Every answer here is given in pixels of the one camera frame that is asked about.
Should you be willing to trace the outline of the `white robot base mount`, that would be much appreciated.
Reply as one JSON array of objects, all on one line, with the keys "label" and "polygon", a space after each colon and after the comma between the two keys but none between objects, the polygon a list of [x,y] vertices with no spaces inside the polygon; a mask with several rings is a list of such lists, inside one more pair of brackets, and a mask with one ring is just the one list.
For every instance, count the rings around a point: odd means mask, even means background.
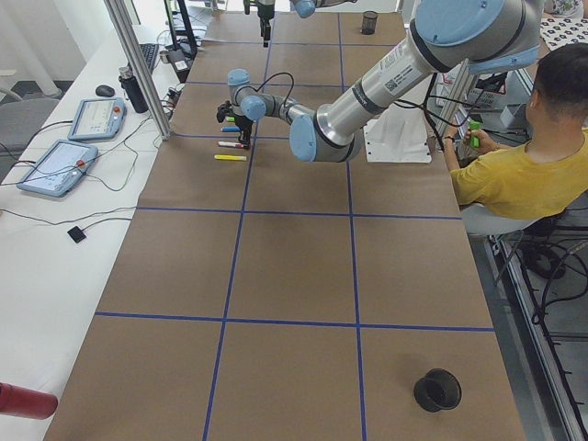
[{"label": "white robot base mount", "polygon": [[367,161],[386,164],[430,164],[423,112],[392,106],[364,128]]}]

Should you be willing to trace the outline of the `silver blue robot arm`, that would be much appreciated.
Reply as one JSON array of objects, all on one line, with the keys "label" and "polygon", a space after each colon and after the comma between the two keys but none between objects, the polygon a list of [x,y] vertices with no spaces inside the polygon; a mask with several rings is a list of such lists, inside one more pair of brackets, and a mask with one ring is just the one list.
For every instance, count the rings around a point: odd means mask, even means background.
[{"label": "silver blue robot arm", "polygon": [[[260,36],[263,40],[263,46],[267,48],[272,37],[272,20],[275,18],[275,1],[274,0],[243,0],[243,12],[246,15],[251,14],[251,7],[256,9],[256,15],[260,24]],[[346,3],[346,0],[294,0],[290,1],[294,11],[301,18],[310,17],[319,8],[339,6]]]},{"label": "silver blue robot arm", "polygon": [[360,151],[356,134],[433,73],[467,61],[471,74],[523,68],[538,55],[541,1],[423,1],[406,37],[332,104],[313,110],[263,94],[249,73],[228,74],[230,98],[219,106],[242,130],[263,117],[287,122],[289,146],[304,162],[342,163]]}]

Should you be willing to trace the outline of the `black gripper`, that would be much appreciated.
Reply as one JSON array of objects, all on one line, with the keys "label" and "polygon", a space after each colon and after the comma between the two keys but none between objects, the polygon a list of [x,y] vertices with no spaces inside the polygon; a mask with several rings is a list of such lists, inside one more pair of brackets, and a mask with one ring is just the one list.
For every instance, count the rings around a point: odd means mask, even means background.
[{"label": "black gripper", "polygon": [[[235,117],[235,122],[226,122],[224,121],[225,117]],[[229,101],[225,101],[217,107],[217,121],[222,124],[222,127],[238,127],[240,131],[233,132],[239,133],[237,148],[250,149],[254,123],[246,116],[237,114]]]},{"label": "black gripper", "polygon": [[274,0],[243,0],[243,12],[251,14],[251,7],[254,6],[260,22],[263,47],[266,47],[266,39],[271,39],[271,20],[275,17]]}]

